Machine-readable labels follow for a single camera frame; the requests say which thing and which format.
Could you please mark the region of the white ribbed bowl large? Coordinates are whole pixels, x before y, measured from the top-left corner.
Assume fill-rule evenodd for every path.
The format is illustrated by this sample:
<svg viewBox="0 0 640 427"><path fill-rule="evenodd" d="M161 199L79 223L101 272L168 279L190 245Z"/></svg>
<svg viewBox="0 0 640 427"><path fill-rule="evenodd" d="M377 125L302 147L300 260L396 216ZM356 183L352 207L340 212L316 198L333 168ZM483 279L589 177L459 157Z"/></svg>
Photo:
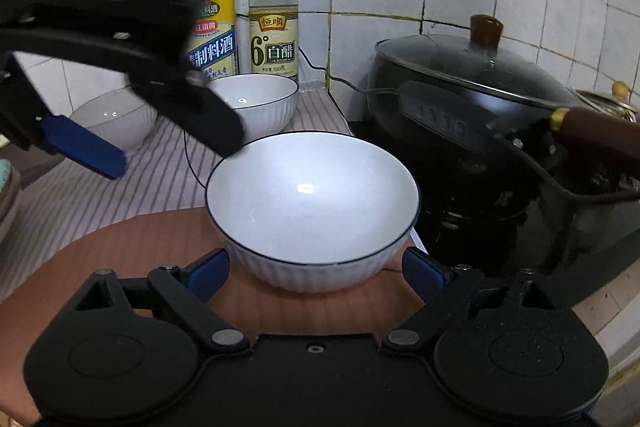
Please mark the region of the white ribbed bowl large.
<svg viewBox="0 0 640 427"><path fill-rule="evenodd" d="M137 153L155 126L157 111L130 87L120 88L82 104L70 119L120 148L127 157Z"/></svg>

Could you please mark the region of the pink bunny carrot plate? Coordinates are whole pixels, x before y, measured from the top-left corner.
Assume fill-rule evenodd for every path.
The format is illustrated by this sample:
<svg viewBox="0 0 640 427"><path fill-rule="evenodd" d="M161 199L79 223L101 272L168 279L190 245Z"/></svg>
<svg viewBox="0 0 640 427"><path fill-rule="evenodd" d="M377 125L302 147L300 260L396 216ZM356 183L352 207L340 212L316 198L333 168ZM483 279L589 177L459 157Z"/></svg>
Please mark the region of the pink bunny carrot plate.
<svg viewBox="0 0 640 427"><path fill-rule="evenodd" d="M1 192L0 197L0 242L3 242L6 234L9 233L20 207L21 183L20 173L12 166L11 183Z"/></svg>

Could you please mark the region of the teal fried egg plate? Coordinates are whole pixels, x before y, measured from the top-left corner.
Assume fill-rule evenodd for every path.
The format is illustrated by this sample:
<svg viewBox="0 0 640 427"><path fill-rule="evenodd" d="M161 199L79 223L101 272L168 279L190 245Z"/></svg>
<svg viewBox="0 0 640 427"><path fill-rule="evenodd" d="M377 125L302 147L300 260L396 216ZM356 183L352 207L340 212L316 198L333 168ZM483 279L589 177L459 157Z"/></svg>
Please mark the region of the teal fried egg plate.
<svg viewBox="0 0 640 427"><path fill-rule="evenodd" d="M11 183L12 165L6 158L0 159L0 192L3 192Z"/></svg>

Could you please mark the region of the yellow label cooking wine bottle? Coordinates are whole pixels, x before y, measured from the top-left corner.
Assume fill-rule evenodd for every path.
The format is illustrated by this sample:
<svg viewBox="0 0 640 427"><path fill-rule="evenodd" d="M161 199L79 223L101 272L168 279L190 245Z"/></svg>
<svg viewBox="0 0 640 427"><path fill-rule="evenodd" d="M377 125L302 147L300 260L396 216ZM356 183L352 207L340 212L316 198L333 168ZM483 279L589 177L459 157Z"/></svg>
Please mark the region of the yellow label cooking wine bottle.
<svg viewBox="0 0 640 427"><path fill-rule="evenodd" d="M208 82L239 74L236 0L206 0L191 32L186 55Z"/></svg>

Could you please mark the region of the black induction cooker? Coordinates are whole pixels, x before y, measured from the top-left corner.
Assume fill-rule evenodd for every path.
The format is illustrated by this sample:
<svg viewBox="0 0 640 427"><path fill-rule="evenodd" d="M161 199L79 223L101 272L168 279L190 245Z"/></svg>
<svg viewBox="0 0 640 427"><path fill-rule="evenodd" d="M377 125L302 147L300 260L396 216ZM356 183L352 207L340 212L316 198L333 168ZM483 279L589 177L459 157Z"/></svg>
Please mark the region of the black induction cooker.
<svg viewBox="0 0 640 427"><path fill-rule="evenodd" d="M532 269L576 305L639 260L639 173L623 161L530 129L481 150L402 118L353 121L358 138L397 157L422 197L428 252L490 277Z"/></svg>

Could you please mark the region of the striped brown table mat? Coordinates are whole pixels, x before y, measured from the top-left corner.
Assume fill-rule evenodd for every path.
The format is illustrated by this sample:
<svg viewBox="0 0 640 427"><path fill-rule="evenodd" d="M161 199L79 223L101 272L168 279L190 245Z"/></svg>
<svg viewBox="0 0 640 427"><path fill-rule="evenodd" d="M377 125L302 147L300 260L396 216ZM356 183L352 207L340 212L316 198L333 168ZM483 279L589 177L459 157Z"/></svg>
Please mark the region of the striped brown table mat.
<svg viewBox="0 0 640 427"><path fill-rule="evenodd" d="M108 181L63 161L22 195L1 245L1 421L32 425L26 353L58 310L99 269L143 277L187 265L221 243L204 205L216 156L166 119L157 121L124 179ZM232 265L210 306L247 336L383 335L420 308L398 260L352 288L295 294Z"/></svg>

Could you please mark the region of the white vinegar bottle yellow cap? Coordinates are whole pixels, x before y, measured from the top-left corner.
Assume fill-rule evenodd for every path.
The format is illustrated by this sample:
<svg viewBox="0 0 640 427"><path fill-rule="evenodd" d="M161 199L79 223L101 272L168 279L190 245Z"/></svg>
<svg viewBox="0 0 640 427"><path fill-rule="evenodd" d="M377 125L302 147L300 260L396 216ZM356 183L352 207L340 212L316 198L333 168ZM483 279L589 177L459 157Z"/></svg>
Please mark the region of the white vinegar bottle yellow cap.
<svg viewBox="0 0 640 427"><path fill-rule="evenodd" d="M298 0L248 0L254 74L298 82Z"/></svg>

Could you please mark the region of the black wok with glass lid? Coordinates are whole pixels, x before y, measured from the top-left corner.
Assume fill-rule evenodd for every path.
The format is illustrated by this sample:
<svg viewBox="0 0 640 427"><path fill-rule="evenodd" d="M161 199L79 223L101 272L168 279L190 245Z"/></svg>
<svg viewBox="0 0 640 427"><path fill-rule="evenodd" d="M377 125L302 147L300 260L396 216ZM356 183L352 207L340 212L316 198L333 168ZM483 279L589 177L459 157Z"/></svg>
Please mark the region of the black wok with glass lid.
<svg viewBox="0 0 640 427"><path fill-rule="evenodd" d="M638 199L639 127L589 107L536 64L500 48L501 23L477 14L467 37L411 35L375 46L367 93L376 123L411 145L438 138L532 168L591 205Z"/></svg>

